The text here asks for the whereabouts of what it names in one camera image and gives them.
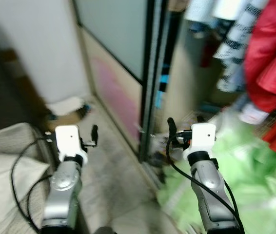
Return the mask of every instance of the pink stain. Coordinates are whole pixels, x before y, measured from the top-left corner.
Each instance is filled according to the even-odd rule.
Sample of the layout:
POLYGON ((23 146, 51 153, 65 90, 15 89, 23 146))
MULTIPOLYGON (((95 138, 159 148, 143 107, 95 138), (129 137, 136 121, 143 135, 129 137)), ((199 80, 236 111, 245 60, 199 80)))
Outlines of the pink stain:
POLYGON ((119 85, 114 71, 98 58, 91 59, 97 77, 97 88, 102 100, 125 125, 130 135, 139 140, 137 125, 139 123, 138 107, 126 95, 119 85))

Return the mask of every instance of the tiled floor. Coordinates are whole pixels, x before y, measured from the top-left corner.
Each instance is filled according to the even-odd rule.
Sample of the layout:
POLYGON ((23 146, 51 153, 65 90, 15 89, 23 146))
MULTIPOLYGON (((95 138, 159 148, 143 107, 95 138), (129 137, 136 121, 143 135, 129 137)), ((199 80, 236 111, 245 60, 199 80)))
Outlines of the tiled floor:
POLYGON ((90 139, 98 125, 98 147, 89 149, 83 168, 79 200, 91 233, 111 226, 118 234, 178 234, 160 210, 154 193, 117 135, 99 111, 79 123, 80 135, 90 139))

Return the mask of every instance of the frosted glass panel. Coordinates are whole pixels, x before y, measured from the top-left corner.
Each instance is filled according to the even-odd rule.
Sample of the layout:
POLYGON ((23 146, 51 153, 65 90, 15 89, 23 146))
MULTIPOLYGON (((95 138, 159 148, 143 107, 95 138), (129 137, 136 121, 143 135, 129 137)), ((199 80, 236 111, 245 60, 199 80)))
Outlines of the frosted glass panel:
POLYGON ((79 20, 142 79, 147 0, 76 0, 79 20))

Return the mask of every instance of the red jacket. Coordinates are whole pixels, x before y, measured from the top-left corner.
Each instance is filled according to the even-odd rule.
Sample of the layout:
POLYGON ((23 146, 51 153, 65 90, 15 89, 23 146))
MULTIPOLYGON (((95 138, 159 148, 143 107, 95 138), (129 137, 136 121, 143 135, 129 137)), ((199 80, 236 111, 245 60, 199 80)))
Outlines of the red jacket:
POLYGON ((252 102, 272 112, 276 109, 276 0, 270 0, 259 16, 244 65, 252 102))

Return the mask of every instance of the black cable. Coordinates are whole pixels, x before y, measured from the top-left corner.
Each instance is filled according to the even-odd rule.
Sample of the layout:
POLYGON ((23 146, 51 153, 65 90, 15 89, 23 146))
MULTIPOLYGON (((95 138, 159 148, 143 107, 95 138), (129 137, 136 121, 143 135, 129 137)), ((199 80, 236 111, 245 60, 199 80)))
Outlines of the black cable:
POLYGON ((29 193, 28 193, 28 196, 27 196, 27 203, 26 203, 26 210, 27 210, 27 215, 28 215, 28 218, 30 220, 31 223, 34 223, 32 217, 31 217, 31 213, 30 213, 30 196, 31 196, 31 193, 33 191, 33 189, 35 188, 35 186, 39 183, 41 183, 42 181, 46 180, 46 179, 49 179, 50 177, 52 177, 52 175, 47 175, 41 179, 39 179, 38 181, 36 181, 36 183, 31 187, 29 193))
POLYGON ((226 188, 227 188, 227 190, 228 190, 228 192, 229 192, 229 194, 230 194, 230 197, 231 197, 232 203, 233 203, 233 205, 234 205, 235 212, 236 212, 237 216, 239 216, 239 217, 240 217, 240 215, 239 215, 239 211, 237 210, 237 203, 236 203, 236 200, 235 200, 234 194, 232 193, 232 191, 231 191, 231 189, 230 189, 230 187, 229 187, 229 185, 227 184, 227 182, 226 182, 226 181, 225 181, 225 186, 226 186, 226 188))
POLYGON ((18 207, 18 210, 20 211, 21 215, 23 216, 23 218, 29 223, 29 225, 33 228, 33 230, 36 232, 36 233, 39 233, 39 229, 38 227, 35 225, 34 222, 31 222, 31 220, 29 219, 28 216, 26 216, 26 214, 24 213, 24 211, 22 210, 21 208, 21 205, 20 203, 18 202, 18 197, 17 197, 17 194, 16 194, 16 189, 15 189, 15 184, 13 182, 13 172, 15 170, 15 167, 18 163, 18 161, 20 160, 20 158, 24 155, 24 153, 32 146, 32 145, 35 145, 39 140, 45 140, 45 138, 37 138, 35 141, 31 142, 30 144, 28 144, 22 151, 21 153, 19 154, 18 158, 15 160, 12 168, 11 168, 11 173, 10 173, 10 184, 11 184, 11 189, 12 189, 12 194, 13 194, 13 198, 15 200, 15 203, 18 207))
POLYGON ((168 138, 167 144, 166 144, 166 156, 171 164, 171 166, 180 174, 182 174, 184 177, 186 177, 187 179, 191 180, 193 183, 195 183, 196 185, 200 186, 201 188, 203 188, 205 191, 207 191, 210 195, 212 195, 213 197, 215 197, 221 204, 223 204, 232 214, 233 216, 236 218, 238 224, 239 224, 239 228, 242 232, 242 234, 245 234, 244 228, 243 228, 243 224, 241 222, 241 219, 239 217, 239 215, 237 214, 237 212, 235 212, 228 204, 227 202, 225 202, 220 196, 218 196, 216 193, 214 193, 212 190, 210 190, 208 187, 206 187, 204 184, 200 183, 199 181, 197 181, 196 179, 192 178, 191 176, 189 176, 188 174, 186 174, 185 172, 183 172, 181 169, 179 169, 174 162, 172 161, 172 159, 169 156, 169 145, 172 141, 172 139, 176 138, 178 136, 178 134, 168 138))

